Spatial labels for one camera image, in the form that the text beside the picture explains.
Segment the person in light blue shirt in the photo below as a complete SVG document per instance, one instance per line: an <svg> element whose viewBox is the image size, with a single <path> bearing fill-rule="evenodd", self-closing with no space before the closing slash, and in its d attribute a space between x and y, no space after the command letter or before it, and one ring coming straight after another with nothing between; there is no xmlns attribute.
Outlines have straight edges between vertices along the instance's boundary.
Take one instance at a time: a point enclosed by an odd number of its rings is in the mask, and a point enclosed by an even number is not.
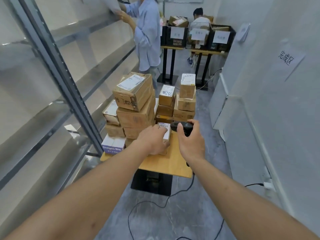
<svg viewBox="0 0 320 240"><path fill-rule="evenodd" d="M160 64L160 14L157 0L138 0L132 4L120 3L117 14L133 30L139 70L151 74L153 87L157 88L157 68ZM132 18L138 18L137 24Z"/></svg>

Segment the black hair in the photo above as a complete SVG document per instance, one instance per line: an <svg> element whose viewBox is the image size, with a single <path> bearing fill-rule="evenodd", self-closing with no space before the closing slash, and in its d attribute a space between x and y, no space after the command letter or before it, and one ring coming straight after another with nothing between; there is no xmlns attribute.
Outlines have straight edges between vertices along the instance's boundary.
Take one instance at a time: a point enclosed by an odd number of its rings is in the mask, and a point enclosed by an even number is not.
<svg viewBox="0 0 320 240"><path fill-rule="evenodd" d="M199 15L202 16L203 15L203 8L199 7L196 10L194 10L193 15Z"/></svg>

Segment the purple and white box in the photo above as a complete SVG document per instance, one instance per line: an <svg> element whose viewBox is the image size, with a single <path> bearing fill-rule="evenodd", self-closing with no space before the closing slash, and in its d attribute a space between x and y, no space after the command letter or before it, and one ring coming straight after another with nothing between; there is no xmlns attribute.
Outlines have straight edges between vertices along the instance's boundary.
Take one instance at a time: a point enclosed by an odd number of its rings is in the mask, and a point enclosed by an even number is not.
<svg viewBox="0 0 320 240"><path fill-rule="evenodd" d="M125 148L125 142L124 137L111 137L107 134L101 145L105 153L115 155Z"/></svg>

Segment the table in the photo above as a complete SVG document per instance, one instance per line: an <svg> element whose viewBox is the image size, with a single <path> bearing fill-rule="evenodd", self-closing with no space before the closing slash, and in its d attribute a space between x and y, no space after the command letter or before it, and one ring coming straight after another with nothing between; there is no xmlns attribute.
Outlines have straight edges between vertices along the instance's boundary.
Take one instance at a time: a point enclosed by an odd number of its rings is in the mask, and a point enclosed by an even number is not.
<svg viewBox="0 0 320 240"><path fill-rule="evenodd" d="M157 82L174 85L178 79L178 76L174 75L174 59L176 56L176 50L183 50L184 48L174 46L161 46L161 48L163 48L163 68ZM172 50L170 75L166 74L168 49Z"/></svg>
<svg viewBox="0 0 320 240"><path fill-rule="evenodd" d="M199 50L199 49L191 49L190 51L194 52L196 55L199 55L197 66L195 68L195 78L196 79L197 79L197 75L198 75L198 71L199 71L199 66L200 66L202 55L206 55L207 56L207 61L206 61L205 66L204 66L201 83L196 83L196 85L195 85L196 88L201 88L202 90L207 91L208 90L208 85L205 84L205 81L206 81L206 75L207 75L208 67L209 67L209 64L210 64L211 56L212 55L226 56L228 53L226 53L226 52L221 53L221 52L218 52L218 51L210 51L210 50Z"/></svg>
<svg viewBox="0 0 320 240"><path fill-rule="evenodd" d="M106 161L113 155L103 153L100 161ZM192 170L187 166L179 150L178 135L172 131L170 147L164 155L149 155L134 174L131 188L159 195L171 195L173 175L191 178Z"/></svg>

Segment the person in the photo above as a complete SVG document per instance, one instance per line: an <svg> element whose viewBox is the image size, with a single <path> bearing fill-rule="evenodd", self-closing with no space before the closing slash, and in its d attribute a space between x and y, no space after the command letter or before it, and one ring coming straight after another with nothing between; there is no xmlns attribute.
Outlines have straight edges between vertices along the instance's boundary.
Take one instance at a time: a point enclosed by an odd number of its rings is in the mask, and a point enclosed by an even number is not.
<svg viewBox="0 0 320 240"><path fill-rule="evenodd" d="M157 88L157 68L160 64L160 14L157 0L138 0L132 4L119 3L119 18L130 25L139 58L139 70L151 74ZM132 18L138 18L137 24Z"/></svg>
<svg viewBox="0 0 320 240"><path fill-rule="evenodd" d="M181 155L237 239L320 239L284 210L206 161L200 124L196 120L188 122L193 123L189 137L178 124ZM159 125L144 129L130 146L68 186L5 240L94 239L145 157L168 147L168 142L163 142L166 131Z"/></svg>
<svg viewBox="0 0 320 240"><path fill-rule="evenodd" d="M210 20L206 17L203 17L203 9L202 7L196 8L193 12L194 21L190 24L189 29L192 30L194 28L203 28L203 27L209 27L210 26ZM192 66L193 63L193 56L194 52L191 52L190 57L187 59L189 64Z"/></svg>

